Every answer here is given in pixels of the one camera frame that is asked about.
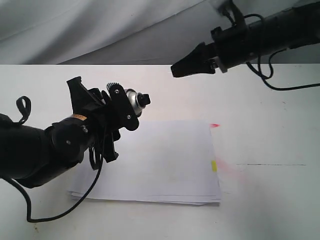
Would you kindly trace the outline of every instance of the table surface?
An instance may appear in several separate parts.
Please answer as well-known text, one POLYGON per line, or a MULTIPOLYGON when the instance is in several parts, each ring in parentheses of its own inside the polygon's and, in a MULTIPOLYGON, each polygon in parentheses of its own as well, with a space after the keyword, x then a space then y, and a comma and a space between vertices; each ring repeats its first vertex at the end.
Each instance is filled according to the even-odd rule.
MULTIPOLYGON (((273 84, 320 81, 320 64, 276 65, 273 84)), ((319 239, 320 87, 270 90, 246 66, 228 73, 172 78, 169 66, 1 65, 0 112, 20 119, 15 101, 32 101, 27 125, 46 128, 72 113, 66 81, 89 88, 118 82, 150 94, 141 120, 205 120, 223 192, 220 206, 84 201, 62 219, 26 222, 26 203, 0 181, 0 239, 301 240, 319 239)), ((75 202, 74 169, 29 189, 34 218, 75 202)))

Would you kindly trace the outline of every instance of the paper sheet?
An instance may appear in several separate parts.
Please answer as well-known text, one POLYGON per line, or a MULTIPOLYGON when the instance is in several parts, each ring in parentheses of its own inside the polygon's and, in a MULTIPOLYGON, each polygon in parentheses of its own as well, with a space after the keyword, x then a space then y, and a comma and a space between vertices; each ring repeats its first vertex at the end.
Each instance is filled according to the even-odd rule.
MULTIPOLYGON (((216 203, 221 200, 209 124, 200 121, 141 122, 136 131, 120 131, 116 161, 104 164, 91 199, 216 203)), ((85 156, 69 188, 82 196, 91 185, 92 171, 85 156)))

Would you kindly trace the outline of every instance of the metal screw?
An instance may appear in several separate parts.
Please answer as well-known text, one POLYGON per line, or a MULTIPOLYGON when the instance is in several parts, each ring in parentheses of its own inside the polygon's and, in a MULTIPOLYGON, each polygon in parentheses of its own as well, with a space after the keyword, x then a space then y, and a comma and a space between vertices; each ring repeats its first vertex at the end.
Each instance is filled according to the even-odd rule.
POLYGON ((89 132, 85 125, 82 125, 81 128, 85 134, 87 134, 89 132))

